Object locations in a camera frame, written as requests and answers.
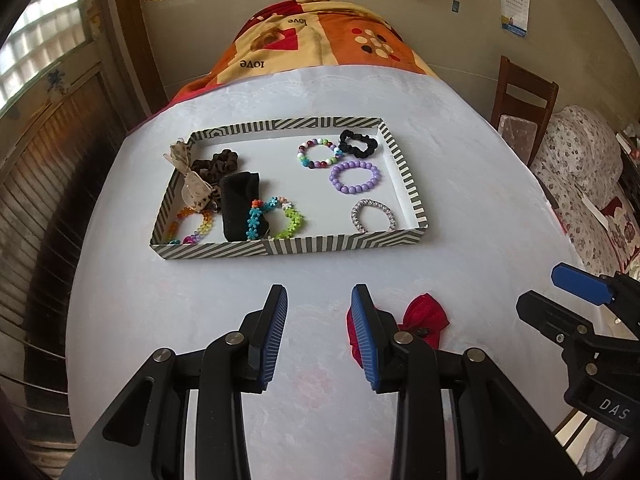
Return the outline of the striped shallow tray box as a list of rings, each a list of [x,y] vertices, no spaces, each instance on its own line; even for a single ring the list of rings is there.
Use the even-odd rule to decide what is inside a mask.
[[[369,157],[370,170],[346,170],[344,183],[378,182],[370,191],[337,191],[329,169],[306,169],[295,152],[312,141],[338,141],[345,130],[378,141]],[[305,222],[289,240],[228,242],[220,221],[198,243],[177,242],[171,223],[186,206],[181,198],[183,176],[174,171],[160,203],[150,246],[165,260],[233,258],[339,252],[416,244],[428,222],[409,165],[390,128],[378,117],[303,117],[241,122],[194,131],[186,141],[190,156],[204,158],[225,148],[237,152],[243,170],[259,174],[260,196],[280,195],[292,200]]]

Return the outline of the black velvet hair band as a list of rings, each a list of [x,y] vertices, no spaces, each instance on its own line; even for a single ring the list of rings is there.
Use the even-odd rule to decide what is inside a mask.
[[[220,181],[221,217],[228,242],[247,240],[247,220],[254,200],[260,199],[259,174],[242,171]]]

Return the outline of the red bow hair clip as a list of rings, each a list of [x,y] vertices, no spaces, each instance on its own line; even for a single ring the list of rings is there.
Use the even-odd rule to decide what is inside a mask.
[[[427,293],[416,296],[408,304],[402,322],[398,325],[400,330],[419,337],[435,350],[440,348],[440,337],[448,326],[449,320],[445,310],[433,296]],[[352,357],[360,367],[363,367],[351,308],[346,314],[346,327]]]

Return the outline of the white table cloth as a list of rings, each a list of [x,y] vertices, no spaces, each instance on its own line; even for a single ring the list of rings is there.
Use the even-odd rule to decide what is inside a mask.
[[[171,142],[218,125],[309,115],[385,120],[426,211],[419,244],[176,262],[152,251]],[[288,290],[276,372],[264,394],[244,399],[256,479],[390,474],[396,401],[371,390],[347,342],[358,283],[395,314],[416,296],[435,297],[449,318],[444,347],[484,349],[544,421],[559,425],[568,412],[560,350],[520,321],[515,304],[536,290],[603,330],[598,308],[551,283],[556,264],[577,260],[537,180],[441,80],[387,68],[307,68],[208,92],[131,133],[96,202],[67,318],[74,435],[88,434],[154,350],[206,347],[259,309],[273,284]]]

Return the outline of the brown scrunchie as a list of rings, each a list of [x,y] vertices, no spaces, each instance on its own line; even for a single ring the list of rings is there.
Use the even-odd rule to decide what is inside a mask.
[[[213,154],[211,159],[197,159],[191,162],[191,169],[195,171],[212,189],[212,203],[210,209],[218,211],[221,206],[220,180],[227,174],[238,170],[238,153],[222,150]]]

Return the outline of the black scrunchie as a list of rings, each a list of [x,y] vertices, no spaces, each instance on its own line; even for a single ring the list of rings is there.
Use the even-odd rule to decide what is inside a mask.
[[[345,155],[367,159],[378,149],[378,141],[367,134],[345,129],[340,134],[338,148]]]

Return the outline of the orange patterned blanket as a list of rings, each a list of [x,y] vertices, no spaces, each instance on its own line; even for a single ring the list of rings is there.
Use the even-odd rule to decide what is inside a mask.
[[[385,18],[364,6],[337,0],[284,0],[252,16],[212,70],[182,87],[170,102],[177,104],[248,78],[341,65],[435,75]]]

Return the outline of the floral bedding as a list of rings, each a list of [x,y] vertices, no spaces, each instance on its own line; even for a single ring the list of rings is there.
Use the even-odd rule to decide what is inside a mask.
[[[606,121],[578,105],[554,113],[530,169],[550,192],[585,269],[638,278],[639,225],[620,186],[622,150]]]

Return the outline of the wooden chair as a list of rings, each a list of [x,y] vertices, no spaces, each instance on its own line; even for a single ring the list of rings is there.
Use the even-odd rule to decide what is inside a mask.
[[[511,96],[506,92],[509,84],[545,100],[546,106],[537,106]],[[555,82],[546,81],[525,68],[513,64],[505,56],[500,58],[499,78],[490,124],[527,167],[535,159],[546,133],[558,92],[559,86]]]

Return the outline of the beige leopard ribbon bow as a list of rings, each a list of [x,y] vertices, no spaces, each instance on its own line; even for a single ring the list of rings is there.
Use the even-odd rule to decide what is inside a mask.
[[[164,155],[175,170],[183,176],[181,198],[183,203],[195,212],[204,210],[213,198],[213,187],[191,169],[190,148],[182,139],[171,144]]]

